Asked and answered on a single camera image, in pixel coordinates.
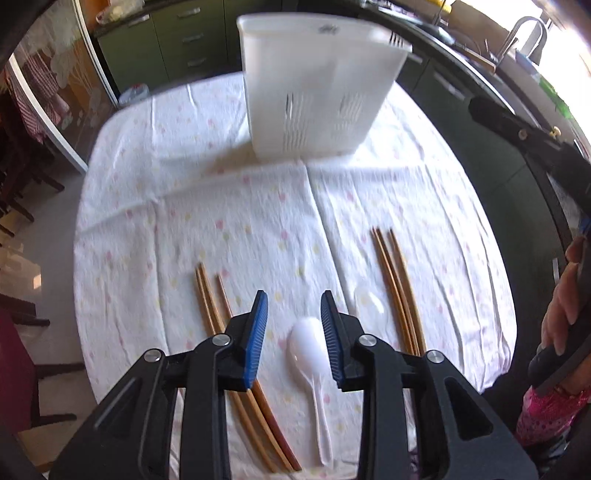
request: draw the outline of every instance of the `chopsticks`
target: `chopsticks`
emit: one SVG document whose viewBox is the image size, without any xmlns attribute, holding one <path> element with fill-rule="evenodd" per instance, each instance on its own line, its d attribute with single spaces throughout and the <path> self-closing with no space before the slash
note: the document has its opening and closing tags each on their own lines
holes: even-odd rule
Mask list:
<svg viewBox="0 0 591 480">
<path fill-rule="evenodd" d="M 231 319 L 233 317 L 232 308 L 230 307 L 230 303 L 228 302 L 228 297 L 226 295 L 226 289 L 223 286 L 222 278 L 220 275 L 216 275 L 216 279 L 217 279 L 217 285 L 219 286 L 219 289 L 220 289 L 220 293 L 222 294 L 223 304 L 226 308 L 226 317 L 228 319 Z M 285 439 L 285 437 L 281 433 L 281 429 L 279 428 L 279 424 L 277 423 L 275 416 L 273 415 L 273 412 L 271 411 L 271 407 L 269 406 L 269 404 L 267 402 L 267 398 L 262 391 L 261 384 L 256 379 L 255 379 L 254 383 L 252 384 L 252 393 L 256 399 L 256 402 L 259 404 L 259 407 L 261 408 L 261 411 L 262 411 L 263 416 L 265 417 L 265 420 L 269 424 L 269 428 L 273 432 L 273 435 L 275 436 L 277 443 L 281 447 L 281 450 L 283 450 L 283 453 L 287 457 L 287 460 L 289 461 L 290 465 L 293 467 L 293 469 L 296 472 L 300 472 L 301 465 L 297 461 L 294 453 L 291 451 L 291 448 L 288 445 L 287 440 Z"/>
<path fill-rule="evenodd" d="M 209 329 L 214 334 L 223 333 L 225 331 L 225 325 L 224 325 L 222 318 L 220 317 L 220 314 L 217 310 L 217 306 L 216 306 L 216 303 L 215 303 L 215 300 L 214 300 L 213 294 L 212 294 L 212 289 L 209 284 L 209 280 L 207 279 L 207 272 L 205 270 L 205 266 L 202 263 L 200 263 L 198 269 L 195 270 L 195 274 L 197 277 L 197 285 L 199 287 L 199 296 L 200 296 L 200 298 L 203 302 L 203 305 L 205 307 L 205 313 L 206 313 Z M 227 302 L 228 302 L 227 299 L 225 299 L 226 309 L 229 309 L 229 304 Z M 265 450 L 263 444 L 261 443 L 260 438 L 256 435 L 256 431 L 255 431 L 254 426 L 251 422 L 251 419 L 248 417 L 248 414 L 246 413 L 245 404 L 248 404 L 250 409 L 254 413 L 254 416 L 258 422 L 259 427 L 263 430 L 267 440 L 271 443 L 271 446 L 273 447 L 273 450 L 275 451 L 275 453 L 277 454 L 277 456 L 281 460 L 283 467 L 288 472 L 294 472 L 295 468 L 292 467 L 291 463 L 287 460 L 284 452 L 282 451 L 277 440 L 275 439 L 275 436 L 274 436 L 273 432 L 271 431 L 271 428 L 269 427 L 269 424 L 265 418 L 265 415 L 263 414 L 261 407 L 257 403 L 257 401 L 253 395 L 253 392 L 251 390 L 248 390 L 242 396 L 238 395 L 237 392 L 233 392 L 233 391 L 231 391 L 229 393 L 230 393 L 230 397 L 231 397 L 231 399 L 238 411 L 238 416 L 240 417 L 242 425 L 243 425 L 244 429 L 246 430 L 246 433 L 247 433 L 249 439 L 251 440 L 252 444 L 255 446 L 257 452 L 259 453 L 263 463 L 265 463 L 267 468 L 272 473 L 278 472 L 277 465 L 271 460 L 271 458 L 267 454 L 267 451 Z M 268 409 L 268 413 L 271 412 L 268 404 L 266 404 L 266 399 L 265 399 L 265 405 L 263 406 L 263 408 Z"/>
<path fill-rule="evenodd" d="M 390 256 L 381 230 L 372 228 L 372 236 L 384 280 L 398 317 L 404 348 L 407 353 L 422 356 L 426 351 L 426 346 L 413 290 L 394 231 L 390 230 L 389 233 L 394 250 L 394 260 Z"/>
<path fill-rule="evenodd" d="M 215 325 L 213 324 L 213 317 L 212 317 L 212 314 L 210 311 L 210 306 L 207 302 L 207 298 L 206 298 L 206 294 L 205 294 L 204 282 L 203 282 L 203 279 L 201 277 L 201 273 L 199 270 L 195 270 L 195 274 L 197 276 L 197 285 L 199 286 L 199 295 L 201 297 L 201 301 L 204 305 L 204 309 L 206 312 L 207 323 L 209 325 L 210 334 L 215 335 L 216 333 L 218 333 L 218 331 L 217 331 L 217 328 L 215 327 Z M 258 454 L 260 455 L 261 460 L 263 461 L 263 463 L 269 469 L 270 472 L 277 473 L 279 471 L 277 468 L 277 465 L 275 465 L 275 463 L 271 460 L 271 458 L 267 454 L 267 451 L 265 450 L 265 447 L 261 443 L 261 439 L 256 434 L 256 431 L 255 431 L 255 428 L 251 422 L 251 419 L 249 418 L 248 413 L 246 413 L 246 409 L 244 408 L 244 405 L 242 404 L 242 400 L 241 400 L 240 396 L 238 396 L 238 392 L 229 391 L 228 393 L 230 394 L 230 398 L 232 399 L 232 403 L 233 403 L 234 407 L 236 408 L 236 411 L 238 412 L 238 417 L 240 418 L 242 426 L 244 427 L 244 430 L 246 431 L 246 435 L 248 436 L 251 443 L 255 446 L 255 449 L 258 452 Z"/>
<path fill-rule="evenodd" d="M 425 336 L 423 333 L 423 326 L 421 325 L 421 317 L 418 315 L 417 302 L 414 299 L 413 288 L 411 287 L 410 279 L 408 278 L 404 257 L 402 256 L 402 252 L 400 250 L 400 246 L 398 245 L 398 241 L 396 240 L 396 236 L 394 235 L 393 229 L 388 231 L 388 236 L 390 238 L 390 243 L 392 244 L 394 262 L 398 265 L 398 275 L 400 276 L 401 280 L 402 295 L 408 301 L 410 319 L 418 342 L 418 353 L 419 355 L 423 356 L 427 351 L 427 345 L 425 344 Z"/>
</svg>

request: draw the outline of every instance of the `table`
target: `table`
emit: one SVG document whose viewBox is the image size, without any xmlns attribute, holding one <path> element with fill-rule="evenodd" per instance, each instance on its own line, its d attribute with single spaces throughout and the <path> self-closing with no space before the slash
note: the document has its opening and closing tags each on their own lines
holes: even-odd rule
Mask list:
<svg viewBox="0 0 591 480">
<path fill-rule="evenodd" d="M 357 152 L 324 160 L 257 161 L 241 74 L 119 112 L 96 141 L 74 243 L 76 316 L 97 400 L 148 348 L 172 354 L 206 337 L 194 289 L 203 261 L 222 275 L 234 314 L 250 309 L 257 289 L 269 294 L 258 379 L 305 477 L 352 478 L 362 395 L 326 385 L 335 466 L 322 468 L 311 394 L 288 366 L 285 340 L 298 318 L 320 316 L 331 289 L 340 311 L 400 347 L 370 237 L 376 225 L 394 228 L 428 348 L 479 391 L 490 386 L 508 370 L 517 334 L 502 258 L 462 166 L 396 83 Z M 360 289 L 381 299 L 385 318 L 356 303 Z M 264 478 L 228 412 L 234 477 Z"/>
</svg>

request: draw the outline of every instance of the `tiled floor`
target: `tiled floor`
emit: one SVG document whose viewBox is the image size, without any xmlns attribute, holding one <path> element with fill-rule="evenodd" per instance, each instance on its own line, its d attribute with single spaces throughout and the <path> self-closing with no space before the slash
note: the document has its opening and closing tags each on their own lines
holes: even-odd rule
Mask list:
<svg viewBox="0 0 591 480">
<path fill-rule="evenodd" d="M 84 177 L 63 160 L 49 172 L 66 189 L 56 193 L 31 183 L 22 204 L 35 217 L 29 223 L 16 212 L 1 223 L 16 233 L 0 234 L 0 293 L 28 300 L 49 327 L 19 327 L 36 364 L 82 361 L 73 294 L 73 241 Z M 41 414 L 75 413 L 86 417 L 96 401 L 86 372 L 48 378 L 39 383 Z"/>
</svg>

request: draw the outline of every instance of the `finger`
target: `finger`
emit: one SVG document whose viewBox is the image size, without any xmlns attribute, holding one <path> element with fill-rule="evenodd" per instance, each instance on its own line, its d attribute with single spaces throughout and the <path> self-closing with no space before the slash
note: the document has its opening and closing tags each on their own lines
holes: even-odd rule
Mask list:
<svg viewBox="0 0 591 480">
<path fill-rule="evenodd" d="M 566 318 L 571 325 L 576 322 L 579 316 L 578 266 L 576 263 L 569 263 L 566 266 L 554 293 L 554 297 L 558 298 L 566 314 Z"/>
<path fill-rule="evenodd" d="M 589 355 L 576 370 L 565 378 L 560 386 L 570 395 L 578 395 L 591 387 L 591 355 Z"/>
<path fill-rule="evenodd" d="M 546 323 L 556 354 L 560 356 L 566 350 L 569 321 L 566 319 L 566 314 L 556 298 L 553 298 L 550 305 L 548 305 L 548 321 Z"/>
<path fill-rule="evenodd" d="M 581 258 L 583 258 L 583 243 L 585 241 L 585 237 L 579 235 L 575 237 L 573 242 L 569 245 L 566 249 L 565 256 L 566 260 L 573 263 L 579 263 Z"/>
<path fill-rule="evenodd" d="M 546 348 L 548 345 L 552 344 L 552 337 L 548 332 L 548 310 L 544 315 L 544 320 L 542 320 L 542 348 Z"/>
</svg>

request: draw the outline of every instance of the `white plastic basket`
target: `white plastic basket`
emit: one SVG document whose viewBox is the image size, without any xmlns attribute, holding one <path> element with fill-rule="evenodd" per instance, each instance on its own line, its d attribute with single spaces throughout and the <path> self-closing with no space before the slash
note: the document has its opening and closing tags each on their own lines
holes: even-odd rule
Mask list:
<svg viewBox="0 0 591 480">
<path fill-rule="evenodd" d="M 243 15 L 238 29 L 263 160 L 355 151 L 411 51 L 380 25 L 332 15 Z"/>
</svg>

